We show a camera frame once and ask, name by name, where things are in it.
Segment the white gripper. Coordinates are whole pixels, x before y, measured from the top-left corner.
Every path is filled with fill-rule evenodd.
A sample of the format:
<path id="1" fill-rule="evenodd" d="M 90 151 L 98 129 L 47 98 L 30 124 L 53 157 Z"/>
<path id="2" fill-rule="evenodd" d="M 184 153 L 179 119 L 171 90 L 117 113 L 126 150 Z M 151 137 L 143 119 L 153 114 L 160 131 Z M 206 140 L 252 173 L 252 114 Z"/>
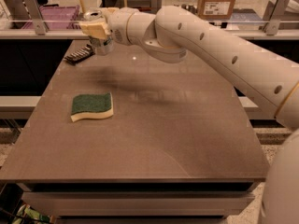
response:
<path id="1" fill-rule="evenodd" d="M 128 22 L 137 12 L 137 9 L 130 7 L 100 7 L 101 15 L 108 20 L 98 19 L 93 21 L 81 21 L 79 23 L 81 31 L 93 38 L 107 40 L 111 35 L 117 43 L 130 46 L 127 35 Z"/>

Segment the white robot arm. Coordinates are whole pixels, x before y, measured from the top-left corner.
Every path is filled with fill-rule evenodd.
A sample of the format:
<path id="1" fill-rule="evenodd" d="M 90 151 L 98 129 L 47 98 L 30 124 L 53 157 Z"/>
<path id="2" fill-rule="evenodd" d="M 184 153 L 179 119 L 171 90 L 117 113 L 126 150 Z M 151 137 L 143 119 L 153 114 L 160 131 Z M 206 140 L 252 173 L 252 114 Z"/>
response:
<path id="1" fill-rule="evenodd" d="M 155 14 L 129 7 L 104 7 L 99 14 L 99 19 L 79 24 L 85 35 L 138 45 L 166 63 L 178 63 L 191 51 L 268 117 L 292 130 L 270 166 L 258 224 L 299 224 L 298 64 L 180 7 L 162 7 Z"/>

